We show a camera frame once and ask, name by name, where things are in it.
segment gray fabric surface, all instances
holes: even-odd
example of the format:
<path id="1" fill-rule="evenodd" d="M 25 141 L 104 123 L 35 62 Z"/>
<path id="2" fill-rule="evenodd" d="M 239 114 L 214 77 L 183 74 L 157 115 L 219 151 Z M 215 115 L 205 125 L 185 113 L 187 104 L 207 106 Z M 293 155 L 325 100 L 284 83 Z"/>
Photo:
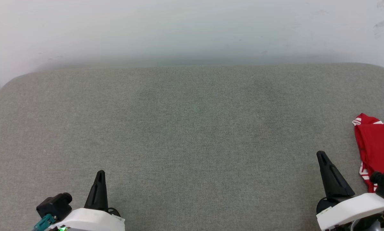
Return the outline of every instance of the gray fabric surface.
<path id="1" fill-rule="evenodd" d="M 366 192 L 351 121 L 384 121 L 368 64 L 32 73 L 0 91 L 0 228 L 84 205 L 98 170 L 128 231 L 318 230 L 324 150 Z"/>

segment white wall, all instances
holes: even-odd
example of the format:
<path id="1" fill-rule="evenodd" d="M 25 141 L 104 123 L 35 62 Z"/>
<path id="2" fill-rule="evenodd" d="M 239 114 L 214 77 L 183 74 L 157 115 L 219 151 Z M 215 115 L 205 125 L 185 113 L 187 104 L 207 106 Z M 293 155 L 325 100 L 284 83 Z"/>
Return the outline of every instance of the white wall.
<path id="1" fill-rule="evenodd" d="M 384 67 L 384 0 L 0 0 L 0 88 L 95 64 Z"/>

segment folded red fabric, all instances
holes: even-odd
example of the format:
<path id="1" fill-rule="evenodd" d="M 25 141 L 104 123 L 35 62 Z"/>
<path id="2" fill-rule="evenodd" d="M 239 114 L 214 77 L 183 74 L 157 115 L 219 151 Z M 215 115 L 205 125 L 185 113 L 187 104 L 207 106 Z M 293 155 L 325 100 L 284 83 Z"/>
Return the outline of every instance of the folded red fabric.
<path id="1" fill-rule="evenodd" d="M 352 122 L 360 151 L 362 165 L 360 175 L 368 185 L 370 193 L 374 193 L 377 184 L 370 182 L 373 172 L 384 173 L 384 123 L 375 117 L 360 114 Z"/>

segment red garment with white stripes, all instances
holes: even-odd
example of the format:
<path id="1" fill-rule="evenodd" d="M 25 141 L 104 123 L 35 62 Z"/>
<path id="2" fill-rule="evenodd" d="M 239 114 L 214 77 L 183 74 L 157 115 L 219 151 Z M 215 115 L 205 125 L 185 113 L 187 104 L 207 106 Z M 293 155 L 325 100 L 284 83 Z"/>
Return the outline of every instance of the red garment with white stripes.
<path id="1" fill-rule="evenodd" d="M 370 182 L 370 176 L 375 171 L 384 173 L 384 123 L 363 113 L 352 123 L 355 125 L 357 146 L 362 159 L 360 175 L 368 185 L 369 192 L 374 193 L 377 184 Z"/>

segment teal connector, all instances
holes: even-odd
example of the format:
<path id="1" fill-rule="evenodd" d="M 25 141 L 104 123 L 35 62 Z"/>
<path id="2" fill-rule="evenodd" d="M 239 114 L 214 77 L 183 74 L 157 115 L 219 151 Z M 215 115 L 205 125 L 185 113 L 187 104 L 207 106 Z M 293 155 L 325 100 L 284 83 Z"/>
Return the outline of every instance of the teal connector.
<path id="1" fill-rule="evenodd" d="M 53 216 L 51 214 L 47 214 L 45 215 L 41 221 L 39 221 L 35 226 L 34 226 L 34 231 L 44 231 L 46 230 L 48 227 L 50 227 L 50 225 L 54 224 L 55 223 L 55 219 L 53 218 Z"/>

